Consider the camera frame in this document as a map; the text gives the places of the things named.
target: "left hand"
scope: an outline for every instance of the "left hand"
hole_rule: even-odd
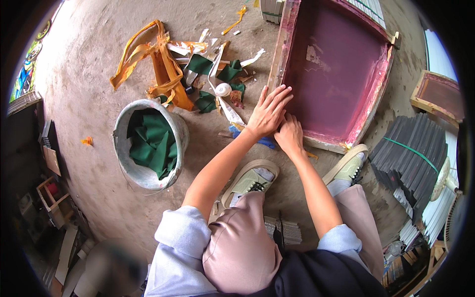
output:
[[[287,96],[292,90],[291,86],[286,88],[281,85],[266,97],[267,90],[268,87],[264,86],[246,127],[257,139],[271,134],[279,127],[284,119],[284,106],[294,97]]]

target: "metal bucket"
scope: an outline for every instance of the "metal bucket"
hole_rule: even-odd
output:
[[[127,128],[129,125],[130,117],[136,110],[154,108],[158,110],[167,120],[168,124],[173,131],[175,141],[177,143],[177,163],[175,169],[170,174],[163,178],[158,179],[157,173],[152,169],[135,164],[132,158],[129,156],[129,151],[132,146],[131,139],[127,139]],[[183,157],[185,150],[190,142],[190,132],[185,124],[183,118],[177,114],[170,113],[163,105],[149,99],[141,99],[133,101],[127,105],[119,114],[117,121],[115,122],[115,130],[112,135],[114,143],[115,155],[119,160],[119,164],[122,167],[124,174],[126,174],[134,183],[138,184],[142,188],[154,191],[164,190],[173,185],[178,176],[180,175],[183,167]]]

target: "shirt sleeve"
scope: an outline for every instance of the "shirt sleeve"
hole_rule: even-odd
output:
[[[370,272],[358,254],[362,247],[361,240],[356,237],[355,232],[353,232],[353,230],[351,230],[346,224],[342,224],[333,227],[330,231],[325,233],[318,242],[317,249],[324,249],[345,255],[360,263],[368,272]]]
[[[200,211],[182,206],[165,211],[155,233],[159,242],[150,267],[145,297],[198,296],[216,293],[203,272],[203,252],[211,230]]]

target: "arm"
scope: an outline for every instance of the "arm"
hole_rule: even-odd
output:
[[[308,210],[319,238],[337,225],[343,224],[335,200],[310,163],[302,144],[302,125],[294,115],[286,114],[275,140],[295,164],[304,185]]]
[[[263,136],[277,129],[284,119],[284,106],[293,95],[282,85],[266,97],[267,86],[241,134],[219,152],[196,176],[188,188],[182,206],[196,207],[205,220],[209,219],[216,196],[226,185],[242,157]]]

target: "hand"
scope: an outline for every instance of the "hand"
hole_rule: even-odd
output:
[[[280,126],[280,131],[274,133],[274,138],[291,160],[297,156],[306,156],[302,143],[304,138],[302,124],[297,121],[295,115],[289,113],[285,114],[285,118]]]
[[[257,140],[274,132],[284,120],[284,106],[294,97],[287,96],[292,87],[285,88],[285,85],[277,87],[266,97],[268,87],[262,89],[259,102],[254,108],[254,112],[249,119],[245,130],[252,132]]]

